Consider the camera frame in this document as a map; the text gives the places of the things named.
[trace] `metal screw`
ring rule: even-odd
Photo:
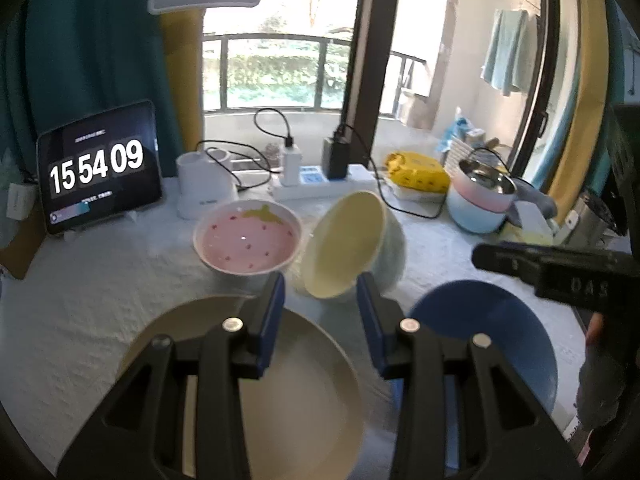
[[[167,348],[171,344],[171,338],[166,335],[157,335],[151,340],[151,345],[156,350]]]
[[[491,346],[491,338],[487,334],[476,334],[471,341],[480,348],[489,348]]]
[[[222,322],[222,328],[224,328],[227,332],[237,332],[242,328],[242,319],[239,317],[227,317]]]
[[[420,322],[416,319],[412,319],[411,317],[405,317],[400,322],[400,328],[408,333],[418,332],[420,330]]]

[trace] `yellow curtain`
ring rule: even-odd
[[[582,190],[598,141],[609,83],[609,35],[605,0],[580,0],[580,85],[569,130],[549,195],[563,222]]]
[[[202,138],[200,82],[202,77],[201,10],[160,15],[164,58],[184,149],[192,151]]]

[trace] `tablet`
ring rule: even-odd
[[[40,197],[50,234],[162,197],[150,101],[60,126],[42,134],[36,148]]]

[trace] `black cable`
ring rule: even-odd
[[[344,132],[344,128],[350,129],[354,133],[356,138],[358,139],[358,142],[362,146],[362,149],[365,151],[365,153],[371,153],[371,150],[367,147],[367,145],[364,143],[364,140],[362,140],[362,137],[360,136],[360,134],[356,131],[356,129],[353,126],[349,126],[346,123],[342,123],[342,124],[340,124],[338,126],[338,128],[340,128],[340,127],[342,128],[342,132]],[[424,218],[426,220],[435,220],[436,218],[438,218],[442,214],[442,210],[444,209],[444,203],[446,202],[446,200],[443,200],[440,203],[440,207],[438,208],[438,211],[434,216],[423,215],[423,214],[420,214],[420,213],[414,213],[413,211],[407,211],[406,209],[400,209],[399,207],[392,206],[386,200],[384,194],[382,193],[382,184],[380,184],[381,177],[380,177],[380,174],[378,173],[378,167],[376,166],[376,163],[373,161],[373,157],[371,155],[367,155],[367,158],[369,159],[369,162],[373,166],[373,171],[374,171],[374,173],[376,175],[376,181],[378,183],[378,193],[380,194],[380,198],[382,199],[382,202],[384,202],[389,209],[392,209],[393,211],[398,211],[399,213],[405,213],[407,215],[415,216],[415,217],[418,217],[418,218]]]
[[[273,173],[277,173],[276,171],[273,171],[271,169],[271,164],[269,163],[269,159],[257,148],[255,148],[254,146],[250,145],[250,144],[245,144],[244,142],[235,142],[233,140],[222,140],[222,139],[206,139],[206,140],[200,140],[197,144],[196,144],[196,150],[203,145],[205,142],[217,142],[217,143],[222,143],[222,144],[233,144],[235,146],[243,146],[245,148],[249,148],[250,150],[254,150],[254,152],[258,153],[258,155],[260,155],[264,161],[266,162],[266,168],[263,168],[262,166],[260,166],[259,164],[257,164],[255,161],[254,163],[256,164],[256,166],[258,166],[259,168],[263,169],[264,171],[266,171],[268,173],[268,177],[267,179],[263,180],[262,182],[259,182],[258,184],[253,184],[252,186],[245,186],[242,181],[240,180],[240,178],[233,172],[231,171],[229,168],[227,168],[224,164],[222,164],[222,162],[220,162],[219,160],[217,160],[214,156],[212,156],[209,153],[209,150],[215,148],[215,146],[211,146],[210,148],[205,148],[203,151],[207,154],[207,156],[215,161],[217,164],[220,165],[221,168],[223,168],[228,174],[230,174],[237,182],[237,186],[238,186],[238,192],[243,192],[246,191],[248,189],[253,189],[254,187],[258,187],[258,186],[263,186],[264,184],[268,184],[271,181],[271,175]],[[245,155],[244,153],[237,153],[237,152],[231,152],[234,153],[235,155],[241,155],[241,156],[249,156],[249,155]]]
[[[469,153],[466,158],[471,158],[471,155],[473,155],[475,152],[489,152],[489,153],[492,153],[494,155],[494,157],[498,159],[500,164],[502,164],[502,167],[506,170],[507,176],[511,176],[511,171],[509,171],[509,167],[502,160],[502,157],[500,156],[500,153],[496,152],[495,150],[492,150],[491,148],[486,148],[485,146],[480,146],[479,148],[475,148],[474,150],[472,150],[471,153]]]
[[[274,134],[273,132],[270,132],[269,130],[265,130],[263,127],[261,127],[260,124],[258,124],[258,115],[262,112],[275,112],[280,117],[282,117],[282,120],[284,121],[284,124],[287,128],[287,135],[284,136],[284,135]],[[270,135],[271,137],[278,137],[279,139],[285,139],[285,146],[287,146],[288,148],[293,146],[293,137],[291,136],[291,126],[289,126],[289,121],[287,120],[286,116],[277,108],[260,108],[259,110],[256,110],[254,114],[254,125],[264,134]]]
[[[19,168],[19,169],[20,169],[20,174],[22,175],[22,179],[23,179],[25,184],[37,184],[38,183],[37,177],[33,176],[30,171],[24,170],[22,168]]]

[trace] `table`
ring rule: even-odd
[[[47,238],[25,280],[4,279],[0,300],[0,400],[28,446],[54,471],[66,446],[113,384],[118,363],[152,319],[186,301],[232,293],[191,247],[194,222],[176,215],[177,181],[165,179],[165,199],[137,221],[116,218],[69,242]],[[266,198],[266,187],[246,192]],[[334,200],[287,203],[309,232]],[[548,331],[558,361],[553,418],[564,428],[575,414],[584,336],[567,306],[540,300],[532,288],[476,270],[481,238],[463,233],[447,213],[437,220],[397,214],[407,239],[407,265],[389,296],[408,311],[433,287],[485,280],[527,303]],[[388,478],[398,414],[390,387],[369,360],[354,305],[323,304],[287,285],[286,305],[322,326],[342,346],[358,374],[366,407],[365,441],[351,479]]]

